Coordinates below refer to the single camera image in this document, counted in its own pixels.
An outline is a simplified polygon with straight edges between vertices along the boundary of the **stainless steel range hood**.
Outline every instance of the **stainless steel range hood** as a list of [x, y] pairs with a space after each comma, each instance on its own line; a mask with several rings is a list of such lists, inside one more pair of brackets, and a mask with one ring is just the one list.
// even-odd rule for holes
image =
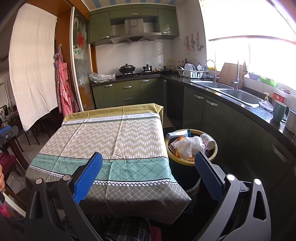
[[161, 33], [154, 31], [153, 23], [145, 23], [143, 18], [130, 18], [124, 20], [125, 34], [111, 36], [112, 43], [126, 43], [138, 41], [155, 41]]

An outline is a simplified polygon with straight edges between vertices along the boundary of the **person's hand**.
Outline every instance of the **person's hand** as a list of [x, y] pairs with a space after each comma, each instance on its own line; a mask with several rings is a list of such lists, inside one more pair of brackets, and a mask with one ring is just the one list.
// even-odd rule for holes
[[4, 175], [2, 173], [2, 166], [0, 165], [0, 192], [4, 191], [5, 182], [4, 182]]

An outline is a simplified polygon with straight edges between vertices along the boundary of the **kitchen sink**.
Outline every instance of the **kitchen sink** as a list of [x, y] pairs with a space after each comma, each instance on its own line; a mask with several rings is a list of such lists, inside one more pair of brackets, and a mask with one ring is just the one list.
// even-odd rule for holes
[[240, 102], [242, 102], [243, 104], [250, 106], [250, 107], [258, 107], [259, 106], [259, 102], [263, 101], [262, 99], [251, 95], [247, 92], [244, 92], [242, 90], [226, 90], [226, 89], [220, 89], [219, 92], [222, 92], [225, 95], [228, 95], [230, 97], [232, 97], [233, 99], [236, 99]]
[[194, 84], [202, 85], [208, 88], [214, 88], [214, 89], [233, 89], [233, 87], [231, 86], [224, 85], [218, 82], [214, 83], [212, 81], [191, 80], [190, 82]]

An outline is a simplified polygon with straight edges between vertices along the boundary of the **bright window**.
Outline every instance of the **bright window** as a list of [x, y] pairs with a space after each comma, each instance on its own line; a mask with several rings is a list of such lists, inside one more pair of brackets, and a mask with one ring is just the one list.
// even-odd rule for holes
[[199, 0], [206, 35], [207, 59], [242, 64], [249, 72], [296, 90], [296, 34], [266, 0]]

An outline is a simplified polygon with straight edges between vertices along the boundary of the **green mug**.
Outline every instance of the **green mug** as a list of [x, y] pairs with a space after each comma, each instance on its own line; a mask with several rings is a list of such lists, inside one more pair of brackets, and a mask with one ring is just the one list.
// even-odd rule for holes
[[273, 118], [276, 122], [281, 122], [286, 112], [287, 106], [277, 100], [274, 101]]

